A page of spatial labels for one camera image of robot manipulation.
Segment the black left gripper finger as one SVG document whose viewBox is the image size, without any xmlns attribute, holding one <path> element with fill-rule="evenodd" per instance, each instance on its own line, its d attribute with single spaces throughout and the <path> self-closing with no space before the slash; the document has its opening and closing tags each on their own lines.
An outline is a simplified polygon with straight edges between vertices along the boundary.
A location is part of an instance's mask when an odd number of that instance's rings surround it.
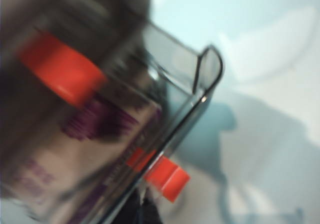
<svg viewBox="0 0 320 224">
<path fill-rule="evenodd" d="M 133 218 L 129 221 L 130 224 L 163 224 L 156 200 L 150 189 L 146 189 L 144 194 L 135 190 L 134 197 Z"/>
</svg>

